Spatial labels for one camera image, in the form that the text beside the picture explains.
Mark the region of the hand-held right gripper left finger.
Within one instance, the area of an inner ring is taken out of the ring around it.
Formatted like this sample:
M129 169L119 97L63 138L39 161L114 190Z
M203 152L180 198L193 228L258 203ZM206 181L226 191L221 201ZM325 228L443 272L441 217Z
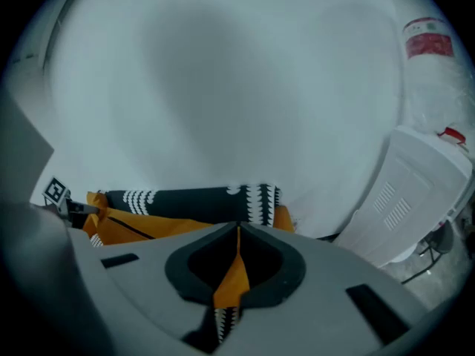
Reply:
M214 352L219 346L213 296L235 260L237 246L238 225L231 222L177 249L166 260L166 277L179 296L205 308L197 329L182 338L202 352Z

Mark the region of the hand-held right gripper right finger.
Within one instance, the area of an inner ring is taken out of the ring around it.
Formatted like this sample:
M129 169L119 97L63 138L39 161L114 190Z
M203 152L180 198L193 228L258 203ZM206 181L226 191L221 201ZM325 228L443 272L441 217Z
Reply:
M296 234L240 223L240 256L249 280L240 297L242 309L273 308L296 292L307 272L302 243Z

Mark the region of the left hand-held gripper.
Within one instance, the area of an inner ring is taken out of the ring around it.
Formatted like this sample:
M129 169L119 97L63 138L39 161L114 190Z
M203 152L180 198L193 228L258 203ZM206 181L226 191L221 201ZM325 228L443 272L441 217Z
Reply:
M71 228L80 228L80 214L98 214L94 205L77 204L71 199L70 190L56 177L52 177L42 192L43 208L65 221Z

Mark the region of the large orange cushion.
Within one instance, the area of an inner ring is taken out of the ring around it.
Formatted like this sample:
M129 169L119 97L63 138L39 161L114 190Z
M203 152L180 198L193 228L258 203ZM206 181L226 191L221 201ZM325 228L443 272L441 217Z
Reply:
M209 223L190 219L132 214L108 207L103 193L87 193L87 203L99 209L97 214L88 215L82 230L90 237L93 245L116 245L144 240L154 240L201 230ZM238 307L241 296L250 290L244 261L240 255L240 232L231 241L231 249L225 252L232 258L225 274L218 278L219 286L214 288L213 302L216 309Z

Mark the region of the black white patterned throw blanket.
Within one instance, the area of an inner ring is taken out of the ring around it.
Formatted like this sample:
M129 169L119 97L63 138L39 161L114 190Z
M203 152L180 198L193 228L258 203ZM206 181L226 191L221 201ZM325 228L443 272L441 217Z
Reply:
M165 273L168 257L231 222L237 223L237 231L241 222L274 228L274 210L280 205L280 191L268 184L103 194L109 208L210 224L207 228L171 237L98 245L104 253L102 266L120 292L153 324L180 340L197 329L205 308L181 298L170 284ZM214 308L219 345L236 326L243 310L240 306Z

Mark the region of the black chair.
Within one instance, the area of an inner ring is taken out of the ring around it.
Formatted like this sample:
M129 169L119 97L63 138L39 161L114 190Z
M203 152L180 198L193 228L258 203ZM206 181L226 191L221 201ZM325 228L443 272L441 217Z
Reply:
M430 232L423 239L423 242L426 244L426 247L419 253L419 256L422 257L428 254L430 257L430 264L406 280L403 280L402 285L415 280L423 274L427 274L444 255L451 252L454 244L454 232L451 222L446 220L435 231Z

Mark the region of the clear water bottle red label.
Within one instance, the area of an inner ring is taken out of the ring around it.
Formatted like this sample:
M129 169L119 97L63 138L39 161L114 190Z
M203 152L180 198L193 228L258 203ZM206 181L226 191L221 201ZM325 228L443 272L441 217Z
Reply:
M404 89L411 125L475 159L475 66L442 19L422 17L402 31Z

